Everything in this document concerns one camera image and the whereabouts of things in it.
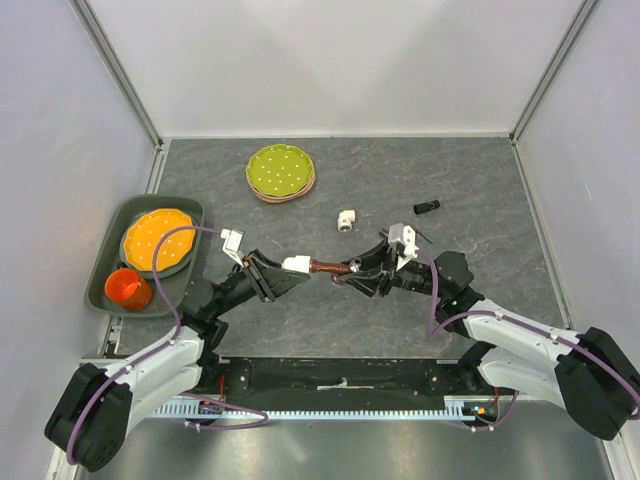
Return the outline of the white elbow pipe fitting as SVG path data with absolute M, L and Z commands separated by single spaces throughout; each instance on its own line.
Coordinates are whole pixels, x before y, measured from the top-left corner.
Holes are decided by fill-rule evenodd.
M 311 270 L 311 257 L 306 255 L 296 255 L 285 258 L 281 262 L 283 270 L 309 274 Z

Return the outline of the second white elbow fitting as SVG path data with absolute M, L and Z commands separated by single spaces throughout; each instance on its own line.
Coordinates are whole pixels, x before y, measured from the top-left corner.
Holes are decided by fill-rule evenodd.
M 338 214 L 337 229 L 339 232 L 350 232 L 356 222 L 356 211 L 354 209 L 342 210 Z

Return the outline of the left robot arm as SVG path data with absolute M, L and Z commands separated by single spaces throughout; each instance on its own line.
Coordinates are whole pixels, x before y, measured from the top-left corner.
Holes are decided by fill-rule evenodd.
M 71 464 L 95 472 L 109 463 L 128 434 L 173 397 L 208 393 L 219 382 L 215 352 L 228 325 L 221 315 L 253 297 L 272 302 L 307 281 L 312 260 L 273 262 L 254 250 L 224 282 L 192 281 L 178 323 L 145 349 L 108 367 L 81 365 L 44 427 L 44 436 Z

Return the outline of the bronze metal faucet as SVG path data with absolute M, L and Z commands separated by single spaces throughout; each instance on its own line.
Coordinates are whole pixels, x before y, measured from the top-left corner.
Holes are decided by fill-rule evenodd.
M 422 231 L 418 230 L 416 228 L 416 233 L 422 238 L 424 239 L 428 244 L 430 245 L 434 245 L 434 242 L 432 240 L 430 240 Z

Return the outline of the black cylindrical pipe piece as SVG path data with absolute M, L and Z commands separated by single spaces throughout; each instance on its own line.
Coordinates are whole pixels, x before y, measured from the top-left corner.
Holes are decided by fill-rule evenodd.
M 432 212 L 441 207 L 439 200 L 431 200 L 423 203 L 415 204 L 412 209 L 415 215 L 423 215 Z

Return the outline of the dark green plate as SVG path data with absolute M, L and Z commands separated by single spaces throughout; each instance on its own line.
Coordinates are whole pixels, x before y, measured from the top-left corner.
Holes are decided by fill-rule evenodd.
M 183 255 L 179 260 L 177 260 L 176 257 L 174 257 L 172 260 L 168 259 L 169 256 L 169 252 L 168 251 L 161 251 L 156 259 L 156 273 L 159 279 L 163 279 L 163 278 L 167 278 L 170 277 L 172 275 L 175 275 L 177 273 L 179 273 L 180 271 L 182 271 L 184 268 L 186 268 L 187 266 L 190 265 L 191 260 L 194 256 L 194 250 L 189 251 L 188 253 L 186 253 L 185 255 Z M 149 264 L 152 260 L 151 257 L 148 258 L 148 267 L 141 269 L 139 267 L 138 264 L 136 263 L 131 263 L 127 257 L 124 251 L 120 251 L 119 252 L 119 260 L 121 261 L 121 263 L 127 267 L 130 268 L 134 271 L 136 271 L 137 273 L 139 273 L 143 278 L 145 279 L 152 279 L 153 278 L 153 272 L 152 272 L 152 267 Z

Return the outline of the dark green tray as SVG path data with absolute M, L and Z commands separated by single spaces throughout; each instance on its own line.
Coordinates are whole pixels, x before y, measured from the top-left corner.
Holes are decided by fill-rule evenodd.
M 153 290 L 153 298 L 150 304 L 141 311 L 127 311 L 107 298 L 104 293 L 104 284 L 108 276 L 117 270 L 121 261 L 119 252 L 121 240 L 125 230 L 142 214 L 160 208 L 175 208 L 189 214 L 195 225 L 203 226 L 205 213 L 203 206 L 196 200 L 158 194 L 143 194 L 130 197 L 124 201 L 114 213 L 107 232 L 98 251 L 86 291 L 85 300 L 94 310 L 122 318 L 160 318 L 168 316 L 170 310 L 160 295 L 155 293 L 153 278 L 146 279 Z M 161 286 L 174 306 L 178 306 L 194 269 L 194 258 L 200 246 L 201 234 L 196 233 L 194 256 L 189 266 L 179 273 L 160 279 Z

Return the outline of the green dotted plate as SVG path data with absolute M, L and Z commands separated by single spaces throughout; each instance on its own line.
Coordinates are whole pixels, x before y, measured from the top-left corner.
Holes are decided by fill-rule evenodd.
M 250 156 L 245 174 L 255 191 L 283 198 L 295 195 L 311 184 L 315 168 L 311 157 L 299 147 L 274 144 Z

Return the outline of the orange dotted plate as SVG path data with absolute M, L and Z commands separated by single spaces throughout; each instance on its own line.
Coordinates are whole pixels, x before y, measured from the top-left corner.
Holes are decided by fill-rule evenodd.
M 158 274 L 180 266 L 191 253 L 196 232 L 192 217 L 175 208 L 161 208 L 139 216 L 121 240 L 121 261 L 141 273 Z

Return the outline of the orange plastic cup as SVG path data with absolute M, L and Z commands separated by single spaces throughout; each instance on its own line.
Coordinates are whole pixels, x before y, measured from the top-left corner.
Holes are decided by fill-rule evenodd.
M 153 298 L 149 283 L 130 268 L 120 268 L 111 273 L 105 281 L 104 293 L 115 304 L 133 312 L 146 308 Z

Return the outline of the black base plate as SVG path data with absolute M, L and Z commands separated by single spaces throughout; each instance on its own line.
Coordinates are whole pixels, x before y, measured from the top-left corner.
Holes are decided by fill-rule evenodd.
M 506 399 L 456 360 L 229 357 L 203 370 L 187 398 L 272 412 L 440 410 L 447 397 Z

